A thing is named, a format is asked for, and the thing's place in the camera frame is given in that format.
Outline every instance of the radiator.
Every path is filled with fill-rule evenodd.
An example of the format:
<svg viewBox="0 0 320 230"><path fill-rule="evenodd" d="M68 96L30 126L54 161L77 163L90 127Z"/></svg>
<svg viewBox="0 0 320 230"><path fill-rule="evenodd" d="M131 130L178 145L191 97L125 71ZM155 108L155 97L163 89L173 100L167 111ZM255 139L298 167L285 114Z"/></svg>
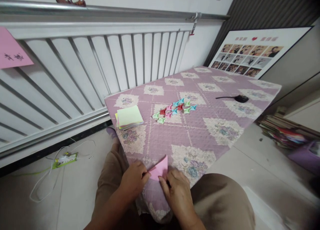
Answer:
<svg viewBox="0 0 320 230"><path fill-rule="evenodd" d="M0 157L107 112L104 98L179 72L192 23L0 23L34 65L0 70Z"/></svg>

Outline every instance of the sticky note stack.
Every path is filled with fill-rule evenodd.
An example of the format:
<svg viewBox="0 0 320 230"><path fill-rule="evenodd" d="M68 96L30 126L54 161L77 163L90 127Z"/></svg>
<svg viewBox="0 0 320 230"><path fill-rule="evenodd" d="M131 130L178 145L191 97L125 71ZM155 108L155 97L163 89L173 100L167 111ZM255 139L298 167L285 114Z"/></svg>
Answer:
<svg viewBox="0 0 320 230"><path fill-rule="evenodd" d="M143 124L143 119L137 105L120 109L115 114L117 119L117 127L120 130L127 130Z"/></svg>

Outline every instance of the hand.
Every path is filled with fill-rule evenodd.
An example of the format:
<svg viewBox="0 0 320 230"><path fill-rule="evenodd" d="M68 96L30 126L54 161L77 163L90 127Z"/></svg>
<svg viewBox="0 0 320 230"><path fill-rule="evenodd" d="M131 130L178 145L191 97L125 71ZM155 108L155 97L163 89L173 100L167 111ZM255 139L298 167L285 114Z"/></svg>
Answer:
<svg viewBox="0 0 320 230"><path fill-rule="evenodd" d="M188 178L176 169L171 170L167 178L171 187L168 186L166 180L161 176L159 176L160 184L167 202L181 227L189 229L199 221L201 222L194 211Z"/></svg>
<svg viewBox="0 0 320 230"><path fill-rule="evenodd" d="M118 191L131 203L142 192L150 176L151 173L147 172L145 165L136 161L123 174Z"/></svg>

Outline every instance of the purple tablecloth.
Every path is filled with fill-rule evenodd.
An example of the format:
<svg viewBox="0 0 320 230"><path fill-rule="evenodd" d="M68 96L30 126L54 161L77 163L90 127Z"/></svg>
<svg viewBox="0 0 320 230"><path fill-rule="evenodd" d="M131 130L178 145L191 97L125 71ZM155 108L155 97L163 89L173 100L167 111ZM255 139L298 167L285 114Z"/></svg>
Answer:
<svg viewBox="0 0 320 230"><path fill-rule="evenodd" d="M129 163L139 159L150 169L168 155L169 166L182 171L192 187L232 147L280 88L273 83L201 66L110 96L105 102L114 125L117 110L134 105L138 105L145 122L127 131L117 129ZM216 99L239 94L249 97L249 101ZM152 119L154 113L181 98L185 102L190 100L191 105L198 104L196 111L184 114L178 110L164 124ZM139 205L157 222L165 223L171 218L157 181L148 181Z"/></svg>

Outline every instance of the floor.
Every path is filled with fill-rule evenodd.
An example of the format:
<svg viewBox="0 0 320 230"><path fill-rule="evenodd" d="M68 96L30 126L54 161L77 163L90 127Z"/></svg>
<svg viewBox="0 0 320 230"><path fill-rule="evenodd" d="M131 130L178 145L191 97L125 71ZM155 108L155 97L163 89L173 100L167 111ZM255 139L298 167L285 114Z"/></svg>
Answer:
<svg viewBox="0 0 320 230"><path fill-rule="evenodd" d="M43 173L18 175L46 169L51 160L43 158L0 179L0 229L73 230L87 225L111 139L103 130L72 144L69 149L82 143L76 151L80 156L92 153L93 157L53 170L37 194L42 198L52 191L55 182L56 186L40 203L32 202L29 195ZM312 175L288 160L285 153L253 124L208 170L233 178L245 189L256 213L257 230L284 229L282 219L285 218L303 226L316 208L317 198L306 184Z"/></svg>

